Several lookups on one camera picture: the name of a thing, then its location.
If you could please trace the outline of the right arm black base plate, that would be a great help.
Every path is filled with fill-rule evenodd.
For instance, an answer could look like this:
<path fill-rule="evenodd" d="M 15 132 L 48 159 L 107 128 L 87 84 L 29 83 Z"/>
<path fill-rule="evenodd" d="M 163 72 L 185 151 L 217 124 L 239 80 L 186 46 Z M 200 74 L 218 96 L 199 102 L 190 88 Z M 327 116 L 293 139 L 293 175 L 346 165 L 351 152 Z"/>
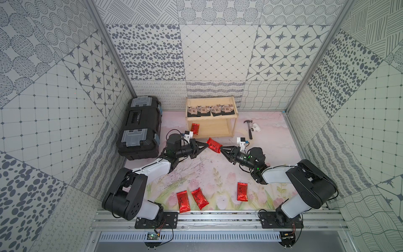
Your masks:
<path fill-rule="evenodd" d="M 304 228 L 302 216 L 298 215 L 294 218 L 288 218 L 286 215 L 279 212 L 261 210 L 258 212 L 263 229 L 301 229 Z"/>

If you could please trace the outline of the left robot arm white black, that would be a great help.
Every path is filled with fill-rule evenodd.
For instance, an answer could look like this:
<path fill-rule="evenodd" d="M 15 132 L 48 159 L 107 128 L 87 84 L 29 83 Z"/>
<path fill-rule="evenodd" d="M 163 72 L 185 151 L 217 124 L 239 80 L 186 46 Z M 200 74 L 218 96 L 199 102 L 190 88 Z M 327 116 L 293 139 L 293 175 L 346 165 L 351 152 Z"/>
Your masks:
<path fill-rule="evenodd" d="M 112 213 L 113 217 L 127 221 L 141 218 L 162 222 L 163 206 L 145 199 L 146 186 L 173 172 L 180 158 L 194 159 L 207 148 L 207 143 L 171 134 L 166 147 L 154 162 L 135 171 L 121 168 L 117 172 L 102 201 L 102 208 Z"/>

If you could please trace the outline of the black tea bag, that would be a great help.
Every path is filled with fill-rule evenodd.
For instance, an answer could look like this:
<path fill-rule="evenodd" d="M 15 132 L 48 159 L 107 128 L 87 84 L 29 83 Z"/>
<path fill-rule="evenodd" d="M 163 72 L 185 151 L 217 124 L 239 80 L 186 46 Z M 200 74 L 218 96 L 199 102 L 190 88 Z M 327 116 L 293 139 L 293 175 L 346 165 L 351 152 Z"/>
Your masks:
<path fill-rule="evenodd" d="M 211 114 L 216 117 L 216 116 L 222 116 L 223 115 L 223 110 L 221 105 L 215 105 L 211 106 Z"/>
<path fill-rule="evenodd" d="M 222 105 L 221 106 L 221 114 L 224 115 L 224 116 L 235 114 L 234 106 L 233 105 Z"/>
<path fill-rule="evenodd" d="M 198 115 L 198 117 L 210 116 L 211 115 L 210 107 L 209 106 L 198 106 L 197 115 Z"/>
<path fill-rule="evenodd" d="M 187 108 L 187 117 L 200 117 L 199 111 L 197 107 L 188 107 Z"/>

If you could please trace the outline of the red tea bag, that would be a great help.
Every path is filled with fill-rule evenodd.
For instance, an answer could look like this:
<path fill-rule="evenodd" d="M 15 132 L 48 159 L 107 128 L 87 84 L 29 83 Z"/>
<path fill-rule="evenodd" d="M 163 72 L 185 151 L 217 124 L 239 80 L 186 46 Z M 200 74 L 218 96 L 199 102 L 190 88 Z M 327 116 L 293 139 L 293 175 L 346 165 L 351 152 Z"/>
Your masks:
<path fill-rule="evenodd" d="M 191 210 L 187 191 L 182 191 L 182 192 L 177 193 L 177 201 L 178 201 L 180 213 L 189 212 Z"/>
<path fill-rule="evenodd" d="M 214 151 L 214 152 L 216 152 L 216 153 L 218 153 L 218 154 L 221 153 L 222 144 L 218 143 L 217 141 L 213 140 L 212 138 L 209 138 L 209 139 L 208 139 L 207 144 L 208 144 L 208 147 L 209 147 L 212 151 Z"/>
<path fill-rule="evenodd" d="M 193 135 L 198 135 L 198 133 L 199 133 L 199 127 L 200 127 L 200 124 L 192 123 L 192 125 L 191 125 L 191 131 L 192 131 Z"/>
<path fill-rule="evenodd" d="M 237 184 L 237 200 L 238 201 L 241 201 L 241 202 L 248 201 L 247 190 L 248 190 L 247 183 L 238 182 L 238 184 Z"/>
<path fill-rule="evenodd" d="M 194 200 L 195 200 L 195 202 L 196 202 L 196 204 L 197 204 L 197 206 L 198 206 L 198 208 L 200 210 L 202 210 L 204 207 L 206 207 L 209 204 L 208 200 L 206 199 L 206 197 L 202 193 L 201 188 L 198 188 L 198 189 L 194 190 L 192 192 L 192 196 L 193 196 L 193 198 L 194 198 Z"/>

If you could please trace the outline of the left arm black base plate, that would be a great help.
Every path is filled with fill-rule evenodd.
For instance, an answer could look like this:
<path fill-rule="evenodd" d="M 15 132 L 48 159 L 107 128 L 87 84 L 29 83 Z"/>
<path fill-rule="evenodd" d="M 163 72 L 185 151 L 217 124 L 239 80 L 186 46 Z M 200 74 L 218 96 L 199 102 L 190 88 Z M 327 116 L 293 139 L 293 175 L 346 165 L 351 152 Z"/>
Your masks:
<path fill-rule="evenodd" d="M 137 218 L 135 229 L 176 229 L 179 212 L 162 212 L 155 219 Z"/>

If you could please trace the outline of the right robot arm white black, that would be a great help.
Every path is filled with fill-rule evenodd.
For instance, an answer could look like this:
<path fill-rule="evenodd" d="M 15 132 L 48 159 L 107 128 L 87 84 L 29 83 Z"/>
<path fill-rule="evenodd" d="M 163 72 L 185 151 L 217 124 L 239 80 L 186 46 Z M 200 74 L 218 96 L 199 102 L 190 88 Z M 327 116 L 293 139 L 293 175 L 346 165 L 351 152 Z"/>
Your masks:
<path fill-rule="evenodd" d="M 311 161 L 303 159 L 296 165 L 266 164 L 262 148 L 251 148 L 244 153 L 240 147 L 223 146 L 221 154 L 232 164 L 248 168 L 248 173 L 259 184 L 292 184 L 297 194 L 284 201 L 276 209 L 277 219 L 285 222 L 311 209 L 319 209 L 328 200 L 339 195 L 336 183 L 316 167 Z"/>

